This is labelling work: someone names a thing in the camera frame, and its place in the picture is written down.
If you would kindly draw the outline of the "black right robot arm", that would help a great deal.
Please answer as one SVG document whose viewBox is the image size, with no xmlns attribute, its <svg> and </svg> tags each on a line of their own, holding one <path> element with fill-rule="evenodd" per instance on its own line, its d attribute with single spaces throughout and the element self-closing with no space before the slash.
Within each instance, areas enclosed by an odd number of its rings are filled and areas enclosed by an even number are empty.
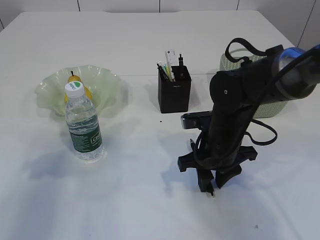
<svg viewBox="0 0 320 240">
<path fill-rule="evenodd" d="M 319 46 L 305 51 L 278 45 L 260 60 L 244 57 L 240 68 L 218 71 L 209 85 L 212 110 L 181 116 L 184 129 L 199 129 L 200 134 L 190 141 L 191 152 L 178 158 L 179 170 L 196 169 L 204 193 L 221 188 L 242 172 L 244 161 L 258 155 L 242 141 L 259 106 L 306 98 L 319 82 Z"/>
</svg>

